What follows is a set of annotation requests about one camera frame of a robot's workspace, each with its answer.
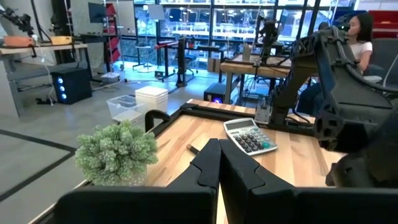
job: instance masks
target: monitor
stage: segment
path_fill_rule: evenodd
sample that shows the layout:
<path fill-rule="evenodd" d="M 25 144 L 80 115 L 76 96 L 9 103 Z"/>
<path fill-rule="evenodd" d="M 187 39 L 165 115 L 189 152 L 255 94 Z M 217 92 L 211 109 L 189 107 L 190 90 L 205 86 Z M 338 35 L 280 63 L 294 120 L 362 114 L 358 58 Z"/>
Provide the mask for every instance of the monitor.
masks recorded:
<path fill-rule="evenodd" d="M 103 4 L 88 3 L 90 23 L 103 23 L 106 17 L 106 8 Z"/>

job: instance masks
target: wooden table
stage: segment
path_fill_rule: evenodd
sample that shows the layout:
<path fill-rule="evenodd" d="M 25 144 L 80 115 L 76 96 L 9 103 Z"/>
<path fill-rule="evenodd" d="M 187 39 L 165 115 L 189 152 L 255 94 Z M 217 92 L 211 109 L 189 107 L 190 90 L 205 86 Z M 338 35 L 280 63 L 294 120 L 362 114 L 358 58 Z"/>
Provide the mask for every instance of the wooden table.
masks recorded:
<path fill-rule="evenodd" d="M 45 50 L 69 50 L 72 49 L 72 45 L 52 45 L 52 44 L 41 44 L 41 48 Z M 87 48 L 87 44 L 82 43 L 75 43 L 75 49 L 82 49 Z M 38 46 L 35 47 L 35 50 L 38 51 L 40 48 Z M 23 47 L 23 48 L 7 48 L 7 47 L 0 47 L 0 54 L 22 54 L 22 53 L 29 53 L 32 51 L 32 47 Z"/>
<path fill-rule="evenodd" d="M 241 54 L 237 55 L 230 61 L 234 62 L 244 62 L 242 59 Z M 255 62 L 260 59 L 259 55 L 251 55 L 249 62 Z M 281 62 L 283 58 L 281 57 L 270 57 L 267 61 L 269 64 L 278 64 Z M 241 76 L 241 85 L 244 85 L 244 75 L 254 75 L 256 74 L 256 68 L 252 65 L 242 65 L 237 63 L 231 63 L 230 61 L 223 62 L 221 64 L 221 70 L 226 74 L 226 89 L 225 89 L 225 97 L 224 103 L 229 104 L 231 101 L 231 92 L 232 92 L 232 81 L 233 81 L 233 74 L 238 74 Z M 290 60 L 286 60 L 282 63 L 283 66 L 290 67 L 291 62 Z M 273 68 L 267 66 L 261 66 L 257 69 L 257 75 L 261 77 L 269 77 L 269 78 L 286 78 L 289 74 L 290 69 L 286 68 Z"/>
<path fill-rule="evenodd" d="M 251 114 L 255 112 L 252 108 L 201 100 L 190 100 L 189 103 Z M 278 177 L 297 187 L 325 187 L 325 176 L 330 170 L 331 163 L 337 162 L 342 154 L 319 148 L 315 138 L 268 129 L 264 131 L 278 144 L 279 148 L 267 154 L 254 156 L 255 160 Z M 167 186 L 189 166 L 190 161 L 194 158 L 194 155 L 187 149 L 187 145 L 191 144 L 197 149 L 201 149 L 210 138 L 226 139 L 221 121 L 186 115 L 179 117 L 157 138 L 159 161 L 148 167 L 146 185 Z M 227 222 L 223 195 L 220 192 L 217 223 L 225 224 Z"/>
<path fill-rule="evenodd" d="M 42 50 L 70 50 L 72 45 L 52 45 L 52 44 L 42 44 Z M 37 78 L 44 75 L 48 75 L 48 72 L 59 72 L 65 70 L 65 67 L 76 68 L 77 65 L 80 67 L 86 67 L 91 74 L 90 60 L 88 58 L 87 44 L 76 43 L 74 45 L 77 55 L 80 56 L 80 62 L 73 62 L 69 64 L 64 64 L 61 66 L 48 66 L 45 68 L 41 66 L 39 68 L 34 68 L 29 70 L 21 69 L 21 67 L 16 67 L 16 71 L 13 71 L 11 60 L 14 54 L 32 53 L 31 47 L 24 48 L 5 48 L 0 47 L 0 115 L 10 116 L 14 118 L 19 118 L 24 110 L 22 100 L 20 98 L 17 82 L 19 80 L 25 80 L 29 78 Z M 39 47 L 35 47 L 35 51 L 40 52 Z"/>

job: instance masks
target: calculator button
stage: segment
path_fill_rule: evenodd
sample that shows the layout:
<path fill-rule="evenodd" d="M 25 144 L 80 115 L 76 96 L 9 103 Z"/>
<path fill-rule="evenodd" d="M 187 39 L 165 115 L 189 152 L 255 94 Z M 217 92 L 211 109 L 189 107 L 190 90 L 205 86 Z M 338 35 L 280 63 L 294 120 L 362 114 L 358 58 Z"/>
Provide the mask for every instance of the calculator button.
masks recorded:
<path fill-rule="evenodd" d="M 262 143 L 262 146 L 263 146 L 264 148 L 268 149 L 270 145 L 269 145 L 268 142 L 263 142 L 263 143 Z"/>

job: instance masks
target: green succulent plant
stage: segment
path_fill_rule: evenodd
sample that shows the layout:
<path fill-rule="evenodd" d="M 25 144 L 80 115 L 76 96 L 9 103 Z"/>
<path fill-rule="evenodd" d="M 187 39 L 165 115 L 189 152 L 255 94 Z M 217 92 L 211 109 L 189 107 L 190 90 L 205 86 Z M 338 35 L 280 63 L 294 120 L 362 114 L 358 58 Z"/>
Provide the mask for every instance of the green succulent plant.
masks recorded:
<path fill-rule="evenodd" d="M 157 162 L 153 133 L 146 134 L 129 121 L 94 130 L 92 136 L 78 136 L 75 161 L 95 185 L 131 185 L 134 178 L 146 175 L 147 165 Z"/>

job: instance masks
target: black chair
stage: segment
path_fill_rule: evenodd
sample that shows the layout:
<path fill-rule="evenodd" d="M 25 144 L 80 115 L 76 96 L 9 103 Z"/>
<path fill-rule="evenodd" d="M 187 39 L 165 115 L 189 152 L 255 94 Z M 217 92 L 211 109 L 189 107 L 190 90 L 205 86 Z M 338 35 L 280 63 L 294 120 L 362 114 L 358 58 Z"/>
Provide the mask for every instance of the black chair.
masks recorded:
<path fill-rule="evenodd" d="M 378 76 L 385 86 L 398 87 L 398 39 L 378 38 L 372 41 L 373 53 L 363 75 Z"/>

